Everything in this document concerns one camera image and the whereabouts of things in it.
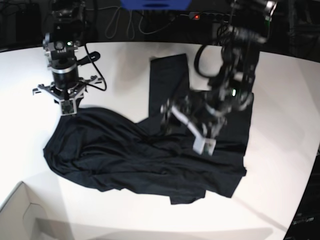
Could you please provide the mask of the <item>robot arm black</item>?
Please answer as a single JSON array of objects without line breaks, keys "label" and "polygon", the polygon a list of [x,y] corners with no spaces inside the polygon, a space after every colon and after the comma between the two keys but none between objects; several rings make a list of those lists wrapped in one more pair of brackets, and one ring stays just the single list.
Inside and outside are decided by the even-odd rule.
[{"label": "robot arm black", "polygon": [[[171,128],[175,119],[194,135],[192,149],[197,154],[212,155],[216,138],[233,111],[244,111],[253,101],[253,85],[261,47],[270,38],[276,0],[231,0],[231,14],[225,31],[216,34],[196,52],[195,72],[208,80],[208,90],[189,89],[182,96],[177,92],[161,106],[162,126]],[[200,69],[206,47],[221,45],[222,65],[216,75]]]},{"label": "robot arm black", "polygon": [[39,84],[32,93],[51,96],[59,105],[61,116],[74,116],[87,88],[97,89],[98,84],[106,83],[101,72],[89,79],[80,77],[78,67],[93,65],[101,55],[94,51],[87,52],[81,59],[76,57],[79,47],[86,46],[86,37],[94,28],[86,22],[85,1],[55,0],[51,14],[53,31],[45,34],[42,46],[53,81],[50,85]]}]

